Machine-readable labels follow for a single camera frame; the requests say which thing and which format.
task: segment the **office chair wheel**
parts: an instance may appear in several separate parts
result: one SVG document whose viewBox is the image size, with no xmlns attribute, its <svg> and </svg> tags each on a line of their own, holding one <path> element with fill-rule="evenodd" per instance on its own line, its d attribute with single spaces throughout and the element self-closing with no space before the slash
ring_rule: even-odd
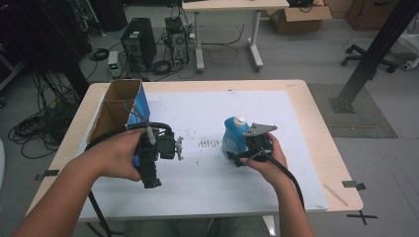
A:
<svg viewBox="0 0 419 237">
<path fill-rule="evenodd" d="M 352 51 L 354 51 L 353 48 L 351 48 L 351 47 L 346 48 L 346 52 L 351 53 Z"/>
<path fill-rule="evenodd" d="M 388 67 L 388 68 L 387 68 L 387 72 L 388 72 L 388 73 L 393 73 L 393 72 L 395 72 L 395 67 Z"/>
</svg>

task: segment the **desk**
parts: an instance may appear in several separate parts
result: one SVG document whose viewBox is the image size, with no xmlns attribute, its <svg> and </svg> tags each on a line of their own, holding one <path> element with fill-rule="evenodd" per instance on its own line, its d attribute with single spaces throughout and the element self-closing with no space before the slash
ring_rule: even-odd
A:
<svg viewBox="0 0 419 237">
<path fill-rule="evenodd" d="M 49 170 L 61 170 L 73 159 L 79 149 L 102 95 L 109 84 L 91 85 L 64 140 L 61 143 Z M 328 211 L 360 210 L 363 202 L 355 188 L 344 188 L 342 181 L 351 177 L 334 144 L 313 98 L 301 80 L 259 81 L 190 81 L 144 83 L 145 92 L 210 92 L 235 89 L 239 91 L 286 91 L 293 106 L 303 139 L 310 153 L 314 168 L 328 202 Z M 55 177 L 45 177 L 30 209 L 41 199 Z"/>
<path fill-rule="evenodd" d="M 249 46 L 252 56 L 255 60 L 256 70 L 263 67 L 262 58 L 256 46 L 256 37 L 258 35 L 259 20 L 261 10 L 266 9 L 282 9 L 289 7 L 287 0 L 208 0 L 200 2 L 183 3 L 183 9 L 187 12 L 195 12 L 195 31 L 196 31 L 196 48 L 195 54 L 197 59 L 197 69 L 199 72 L 205 70 L 203 48 L 201 45 L 201 34 L 199 25 L 199 13 L 207 11 L 239 11 L 239 10 L 256 10 L 253 18 L 252 38 L 249 40 Z"/>
</svg>

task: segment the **floor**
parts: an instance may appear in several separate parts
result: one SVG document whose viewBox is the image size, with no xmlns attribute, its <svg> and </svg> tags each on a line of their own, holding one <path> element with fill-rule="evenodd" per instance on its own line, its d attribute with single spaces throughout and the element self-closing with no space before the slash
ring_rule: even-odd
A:
<svg viewBox="0 0 419 237">
<path fill-rule="evenodd" d="M 126 15 L 137 16 L 140 8 L 127 8 Z M 168 10 L 152 18 L 154 36 L 162 33 L 161 21 Z M 239 37 L 241 24 L 223 26 L 204 25 L 205 42 L 229 42 Z M 340 65 L 345 56 L 344 45 L 356 43 L 368 47 L 377 32 L 354 32 L 345 20 L 323 21 L 316 33 L 277 35 L 267 20 L 259 28 L 258 47 L 265 66 L 259 72 L 253 67 L 253 59 L 246 47 L 252 26 L 244 25 L 242 37 L 229 47 L 205 45 L 206 71 L 198 74 L 194 62 L 166 78 L 143 75 L 151 81 L 181 80 L 243 80 L 243 79 L 303 79 L 306 83 L 345 84 L 357 66 L 357 62 Z M 93 47 L 110 47 L 119 42 L 121 32 L 108 33 L 105 37 L 92 36 Z M 164 47 L 157 46 L 156 59 L 163 56 Z M 403 64 L 412 59 L 410 50 L 396 45 L 390 59 Z M 80 62 L 85 75 L 89 75 L 95 63 L 87 56 Z M 89 78 L 91 83 L 111 81 L 106 61 L 100 62 Z M 345 164 L 358 183 L 366 189 L 360 191 L 364 201 L 363 214 L 377 218 L 348 217 L 358 212 L 309 213 L 308 217 L 317 236 L 418 236 L 419 235 L 419 67 L 409 71 L 397 69 L 385 72 L 379 67 L 367 90 L 398 135 L 396 139 L 334 138 Z M 37 174 L 47 169 L 53 155 L 28 160 L 21 155 L 21 146 L 8 139 L 9 130 L 38 109 L 37 91 L 31 78 L 31 70 L 24 70 L 3 91 L 7 106 L 0 109 L 0 138 L 6 152 L 6 169 L 0 191 L 0 235 L 9 236 L 32 202 L 40 185 Z M 35 141 L 27 152 L 44 152 Z M 203 225 L 203 220 L 186 223 L 185 226 Z M 122 230 L 122 222 L 111 223 L 115 230 Z M 187 231 L 185 236 L 199 236 Z M 74 236 L 95 236 L 80 223 Z"/>
</svg>

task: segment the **white desk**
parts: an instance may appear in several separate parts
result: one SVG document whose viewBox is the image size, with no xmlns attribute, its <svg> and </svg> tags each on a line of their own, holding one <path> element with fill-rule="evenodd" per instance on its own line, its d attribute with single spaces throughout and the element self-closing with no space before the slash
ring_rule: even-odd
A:
<svg viewBox="0 0 419 237">
<path fill-rule="evenodd" d="M 187 12 L 195 12 L 195 31 L 196 31 L 196 48 L 195 54 L 197 59 L 197 70 L 203 72 L 205 70 L 203 47 L 201 44 L 201 33 L 199 25 L 200 12 L 207 11 L 240 11 L 240 10 L 256 10 L 253 18 L 252 37 L 249 40 L 249 46 L 252 56 L 255 60 L 256 70 L 263 67 L 262 58 L 258 47 L 256 46 L 256 37 L 258 35 L 259 20 L 261 10 L 281 9 L 289 7 L 287 0 L 208 0 L 191 3 L 183 3 L 183 9 Z"/>
<path fill-rule="evenodd" d="M 94 84 L 92 85 L 84 100 L 82 105 L 80 106 L 71 126 L 69 127 L 67 134 L 64 137 L 61 146 L 59 147 L 50 167 L 49 170 L 61 170 L 65 164 L 67 164 L 71 159 L 73 159 L 79 149 L 79 145 L 83 136 L 85 135 L 86 129 L 89 126 L 91 118 L 94 116 L 94 112 L 100 103 L 101 96 L 106 92 L 109 84 L 108 83 L 101 83 L 101 84 Z M 299 125 L 303 140 L 305 141 L 306 148 L 311 156 L 312 163 L 316 170 L 317 176 L 320 181 L 321 189 L 326 197 L 328 203 L 327 211 L 342 211 L 342 210 L 360 210 L 362 209 L 363 203 L 361 198 L 355 188 L 344 188 L 342 185 L 342 181 L 350 181 L 351 177 L 348 173 L 348 170 L 345 167 L 345 164 L 342 161 L 342 158 L 333 142 L 330 133 L 327 130 L 327 127 L 324 123 L 324 120 L 321 117 L 321 114 L 316 107 L 313 98 L 311 97 L 310 92 L 308 91 L 307 86 L 303 81 L 300 80 L 269 80 L 269 81 L 191 81 L 191 82 L 152 82 L 152 83 L 144 83 L 144 90 L 147 93 L 151 92 L 211 92 L 211 91 L 227 91 L 230 89 L 235 89 L 239 91 L 285 91 L 287 92 L 291 105 L 293 106 L 293 111 Z M 161 166 L 159 169 L 159 165 L 161 162 L 168 162 L 173 164 L 174 166 L 182 166 L 182 161 L 165 161 L 159 160 L 157 161 L 157 172 L 160 177 L 163 174 L 168 174 L 170 171 L 163 170 L 166 169 L 165 166 Z M 205 160 L 200 161 L 202 167 L 205 166 Z M 192 171 L 192 173 L 197 173 L 200 171 L 198 165 L 196 163 L 192 163 L 192 165 L 196 166 L 196 169 Z M 225 166 L 224 169 L 230 169 L 231 172 L 236 172 L 239 176 L 241 172 L 247 172 L 245 169 L 242 168 L 238 169 L 233 166 L 227 167 Z M 193 179 L 193 176 L 187 175 L 182 176 L 179 174 L 177 179 Z M 41 197 L 44 195 L 46 190 L 50 187 L 50 185 L 55 180 L 55 177 L 45 177 L 42 181 L 39 191 L 37 192 L 34 201 L 30 207 L 38 203 Z M 135 192 L 138 192 L 140 189 L 143 189 L 142 184 L 136 184 L 136 188 L 126 189 L 126 186 L 132 185 L 132 182 L 120 182 L 116 179 L 109 179 L 107 182 L 110 182 L 110 185 L 114 182 L 119 184 L 119 189 L 125 190 L 126 195 L 132 195 Z M 168 189 L 170 187 L 170 180 L 164 178 L 162 180 L 163 187 L 167 186 Z M 107 189 L 107 185 L 105 183 L 100 184 L 98 187 L 95 187 L 94 192 L 99 192 L 100 190 Z M 161 192 L 164 190 L 157 188 L 154 190 L 148 190 L 152 192 L 156 199 L 165 199 L 167 203 L 171 203 L 173 205 L 179 204 L 176 202 L 177 198 L 180 198 L 176 194 L 176 190 L 173 190 L 170 195 L 165 194 L 165 197 L 162 196 Z M 196 187 L 198 193 L 203 194 L 204 192 L 208 192 L 208 190 L 201 189 L 201 187 Z M 102 197 L 104 199 L 99 200 L 99 205 L 102 206 L 106 203 L 106 198 L 112 199 L 114 197 Z M 222 204 L 222 203 L 211 203 L 211 199 L 203 199 L 203 201 L 207 201 L 209 205 L 207 208 L 209 212 L 211 210 L 211 206 L 214 204 Z M 170 218 L 170 217 L 196 217 L 200 216 L 196 213 L 193 213 L 193 209 L 189 209 L 189 206 L 185 203 L 188 203 L 187 199 L 182 201 L 183 204 L 183 215 L 156 215 L 150 214 L 147 212 L 143 212 L 140 215 L 134 214 L 132 216 L 128 216 L 127 214 L 122 214 L 122 211 L 130 212 L 131 208 L 135 206 L 135 200 L 128 200 L 126 205 L 118 206 L 118 208 L 111 208 L 110 212 L 105 213 L 106 216 L 113 216 L 114 218 L 118 219 L 140 219 L 140 218 Z M 160 203 L 156 203 L 153 199 L 146 199 L 142 202 L 143 205 L 159 205 Z M 245 199 L 240 201 L 241 205 L 245 205 Z M 272 214 L 276 210 L 270 209 L 269 211 L 253 211 L 253 212 L 243 212 L 240 208 L 237 209 L 236 212 L 226 213 L 219 215 L 252 215 L 252 214 Z M 89 220 L 94 218 L 93 215 L 86 214 L 82 216 L 83 220 Z"/>
</svg>

